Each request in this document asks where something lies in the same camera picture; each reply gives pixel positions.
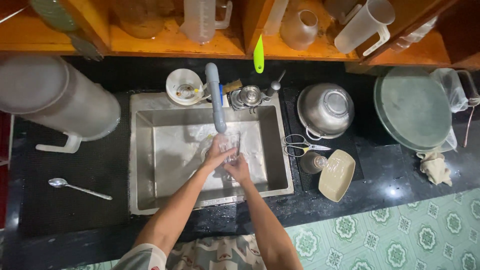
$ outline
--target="stainless steel sink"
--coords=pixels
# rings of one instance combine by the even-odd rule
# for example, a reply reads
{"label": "stainless steel sink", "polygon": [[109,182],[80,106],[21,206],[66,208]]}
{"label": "stainless steel sink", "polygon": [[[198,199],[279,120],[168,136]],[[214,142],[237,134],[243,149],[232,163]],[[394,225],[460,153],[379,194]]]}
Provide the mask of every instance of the stainless steel sink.
{"label": "stainless steel sink", "polygon": [[[161,208],[202,163],[209,134],[216,134],[212,105],[174,104],[166,93],[132,95],[130,211],[150,215]],[[293,193],[278,97],[255,109],[234,111],[224,101],[227,132],[241,133],[240,150],[262,197]],[[243,190],[225,170],[210,174],[195,208],[243,200]]]}

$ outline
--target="person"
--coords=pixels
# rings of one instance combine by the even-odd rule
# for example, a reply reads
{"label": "person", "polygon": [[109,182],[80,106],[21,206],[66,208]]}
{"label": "person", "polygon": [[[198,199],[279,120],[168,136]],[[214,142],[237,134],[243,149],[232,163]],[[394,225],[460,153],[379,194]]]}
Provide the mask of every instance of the person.
{"label": "person", "polygon": [[114,270],[164,270],[167,261],[168,269],[174,270],[303,269],[287,232],[251,181],[242,154],[235,165],[223,167],[245,192],[255,235],[209,237],[176,245],[207,176],[236,153],[235,148],[220,151],[220,136],[214,137],[205,161],[152,216]]}

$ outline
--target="hand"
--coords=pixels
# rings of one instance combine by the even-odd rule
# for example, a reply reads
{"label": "hand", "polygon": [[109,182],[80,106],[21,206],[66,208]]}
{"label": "hand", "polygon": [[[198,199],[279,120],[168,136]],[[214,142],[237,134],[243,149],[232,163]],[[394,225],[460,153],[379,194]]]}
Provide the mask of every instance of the hand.
{"label": "hand", "polygon": [[240,153],[235,165],[225,164],[223,168],[230,173],[230,175],[237,180],[240,185],[250,181],[250,171],[248,170],[248,163],[245,161],[243,154]]}
{"label": "hand", "polygon": [[207,171],[208,173],[213,172],[213,170],[220,166],[220,164],[222,164],[223,160],[225,160],[226,157],[237,152],[237,149],[234,147],[232,149],[229,149],[227,152],[222,153],[219,146],[221,136],[221,134],[217,134],[213,138],[212,146],[208,150],[205,161],[201,165],[201,168],[205,168],[205,171]]}

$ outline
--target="rubber mat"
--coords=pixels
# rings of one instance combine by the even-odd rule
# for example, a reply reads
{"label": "rubber mat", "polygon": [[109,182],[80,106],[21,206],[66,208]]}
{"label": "rubber mat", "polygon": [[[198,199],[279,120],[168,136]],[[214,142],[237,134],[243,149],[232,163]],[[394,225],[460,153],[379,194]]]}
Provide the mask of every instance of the rubber mat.
{"label": "rubber mat", "polygon": [[[77,232],[129,221],[128,156],[130,93],[118,93],[121,117],[117,128],[102,139],[82,142],[74,154],[44,152],[36,144],[62,146],[67,136],[53,129],[15,118],[15,133],[24,133],[24,197],[19,228],[26,237]],[[64,178],[69,184],[113,197],[105,200],[48,184]]]}
{"label": "rubber mat", "polygon": [[[355,141],[353,140],[353,129],[350,127],[347,131],[338,138],[335,139],[322,139],[320,141],[313,141],[309,139],[305,134],[305,128],[300,122],[298,112],[297,112],[297,99],[300,95],[301,90],[295,88],[284,88],[283,91],[280,91],[280,101],[285,104],[286,115],[288,119],[289,130],[286,130],[286,135],[290,134],[300,134],[304,136],[307,141],[311,144],[318,144],[331,148],[329,151],[318,151],[315,152],[321,154],[325,157],[330,157],[330,155],[337,149],[347,152],[355,160],[355,171],[353,173],[352,181],[362,180],[364,178],[363,172],[360,166],[360,160],[357,153],[357,148],[355,147]],[[295,149],[295,155],[301,155],[302,150]],[[318,189],[318,180],[320,179],[320,173],[317,174],[308,174],[303,171],[300,167],[300,158],[291,158],[297,161],[298,170],[300,173],[300,181],[303,190]]]}

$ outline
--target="scissors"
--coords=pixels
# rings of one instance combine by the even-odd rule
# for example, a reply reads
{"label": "scissors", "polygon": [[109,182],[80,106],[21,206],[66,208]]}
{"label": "scissors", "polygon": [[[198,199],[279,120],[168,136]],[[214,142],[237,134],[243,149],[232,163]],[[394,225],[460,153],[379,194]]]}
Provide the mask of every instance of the scissors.
{"label": "scissors", "polygon": [[[298,139],[302,139],[303,142],[301,143],[293,143],[293,142],[289,142],[287,139],[290,139],[291,141],[294,140],[294,138],[298,138]],[[291,134],[291,135],[288,135],[286,136],[283,141],[287,144],[283,150],[291,157],[301,157],[303,155],[305,155],[305,153],[307,153],[307,151],[309,150],[320,150],[320,151],[326,151],[326,150],[332,150],[331,148],[328,148],[326,146],[320,146],[320,145],[313,145],[311,143],[309,143],[307,141],[307,139],[305,139],[305,137],[303,137],[302,135],[300,134]],[[296,148],[296,149],[302,149],[303,150],[303,153],[299,156],[295,156],[295,155],[292,155],[288,152],[288,148],[291,147],[291,148]]]}

